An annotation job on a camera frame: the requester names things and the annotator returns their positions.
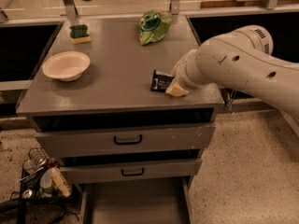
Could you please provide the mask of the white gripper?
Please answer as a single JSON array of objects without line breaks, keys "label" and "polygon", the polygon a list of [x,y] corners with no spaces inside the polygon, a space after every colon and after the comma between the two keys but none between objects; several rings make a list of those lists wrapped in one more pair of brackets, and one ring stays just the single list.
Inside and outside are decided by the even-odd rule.
[{"label": "white gripper", "polygon": [[207,79],[201,74],[196,65],[196,49],[183,55],[175,64],[171,75],[175,77],[166,93],[174,97],[187,95],[192,90],[203,88]]}]

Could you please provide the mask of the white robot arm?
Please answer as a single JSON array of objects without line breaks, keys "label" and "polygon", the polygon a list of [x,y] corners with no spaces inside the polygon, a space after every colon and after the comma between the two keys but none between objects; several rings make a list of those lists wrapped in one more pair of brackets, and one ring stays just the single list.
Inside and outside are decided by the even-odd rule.
[{"label": "white robot arm", "polygon": [[272,50],[272,36],[259,25],[216,35],[176,63],[166,92],[179,97],[216,83],[298,118],[299,63],[273,57]]}]

